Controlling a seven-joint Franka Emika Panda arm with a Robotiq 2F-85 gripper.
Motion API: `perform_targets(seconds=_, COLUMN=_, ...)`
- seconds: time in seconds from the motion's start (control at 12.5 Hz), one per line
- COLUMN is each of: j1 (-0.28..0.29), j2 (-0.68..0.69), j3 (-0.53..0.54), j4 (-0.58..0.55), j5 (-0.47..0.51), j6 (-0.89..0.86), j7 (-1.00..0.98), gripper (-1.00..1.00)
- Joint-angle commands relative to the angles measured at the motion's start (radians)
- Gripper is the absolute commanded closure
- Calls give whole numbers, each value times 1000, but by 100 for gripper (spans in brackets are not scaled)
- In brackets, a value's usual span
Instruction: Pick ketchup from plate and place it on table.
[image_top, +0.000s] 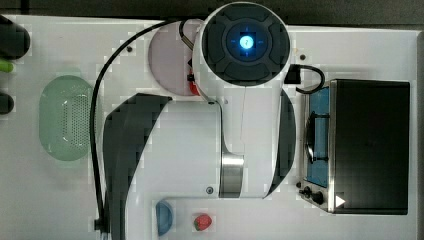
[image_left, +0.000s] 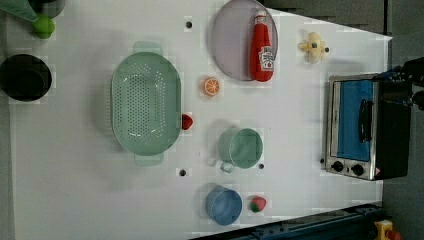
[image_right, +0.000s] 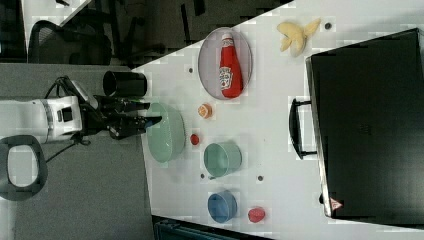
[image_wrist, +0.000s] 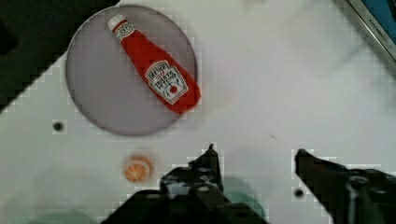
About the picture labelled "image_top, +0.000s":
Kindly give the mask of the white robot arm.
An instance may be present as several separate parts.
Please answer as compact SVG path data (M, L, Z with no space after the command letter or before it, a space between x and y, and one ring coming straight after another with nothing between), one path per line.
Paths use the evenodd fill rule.
M192 50L199 94L138 93L106 118L110 240L159 240L158 204L174 199L262 199L289 173L293 105L284 22L235 2L201 24Z

